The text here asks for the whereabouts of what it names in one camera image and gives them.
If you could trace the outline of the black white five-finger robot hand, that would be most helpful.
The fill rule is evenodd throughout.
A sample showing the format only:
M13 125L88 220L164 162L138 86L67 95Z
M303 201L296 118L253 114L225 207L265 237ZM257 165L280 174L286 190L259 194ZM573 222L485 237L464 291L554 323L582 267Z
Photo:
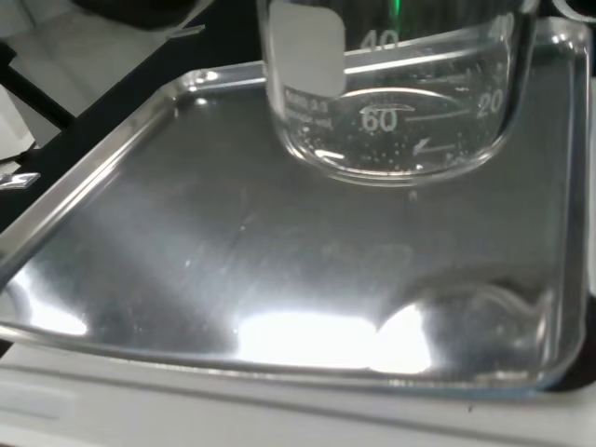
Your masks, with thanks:
M595 2L593 0L553 0L556 10L565 18L595 23Z

